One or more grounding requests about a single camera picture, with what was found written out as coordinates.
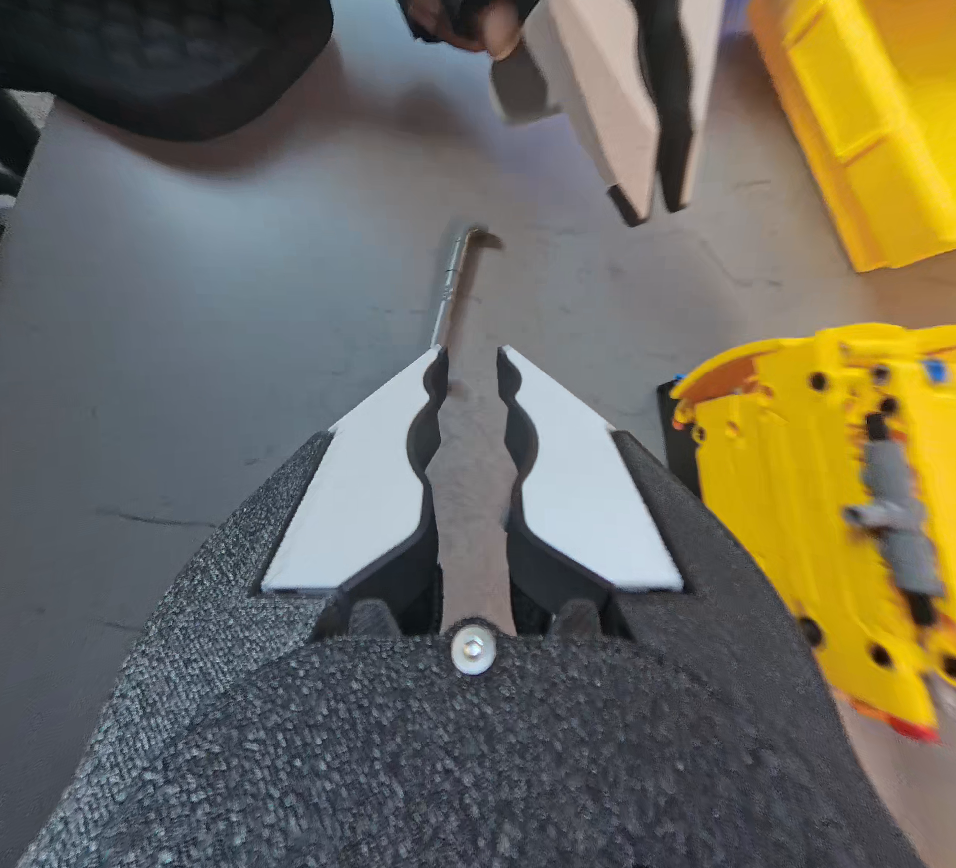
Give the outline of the yellow lego robot model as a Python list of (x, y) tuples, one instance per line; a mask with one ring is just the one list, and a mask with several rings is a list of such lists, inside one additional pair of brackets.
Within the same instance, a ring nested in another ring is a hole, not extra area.
[(750, 553), (830, 686), (915, 741), (954, 690), (955, 327), (748, 343), (656, 389), (665, 462)]

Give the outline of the black mesh office chair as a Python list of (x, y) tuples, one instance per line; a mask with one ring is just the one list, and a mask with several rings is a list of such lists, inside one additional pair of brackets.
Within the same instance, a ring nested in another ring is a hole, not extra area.
[(15, 203), (40, 140), (40, 129), (12, 92), (1, 91), (1, 197)]

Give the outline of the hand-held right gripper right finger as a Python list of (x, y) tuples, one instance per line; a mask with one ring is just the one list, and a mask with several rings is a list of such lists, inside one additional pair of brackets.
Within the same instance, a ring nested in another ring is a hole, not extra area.
[(497, 350), (496, 370), (515, 470), (505, 530), (516, 632), (546, 635), (581, 602), (599, 632), (628, 635), (621, 598), (686, 583), (616, 429), (513, 347)]

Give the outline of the yellow plastic bin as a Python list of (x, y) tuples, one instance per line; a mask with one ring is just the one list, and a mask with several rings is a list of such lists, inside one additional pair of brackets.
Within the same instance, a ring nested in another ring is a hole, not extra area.
[(764, 64), (858, 272), (955, 248), (955, 0), (750, 0)]

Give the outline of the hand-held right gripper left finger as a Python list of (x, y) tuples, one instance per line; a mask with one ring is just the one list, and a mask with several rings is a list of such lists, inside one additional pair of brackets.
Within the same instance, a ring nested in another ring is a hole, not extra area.
[(430, 347), (327, 432), (277, 537), (263, 595), (331, 600), (330, 635), (365, 600), (404, 635), (438, 633), (443, 574), (426, 470), (440, 444), (448, 350)]

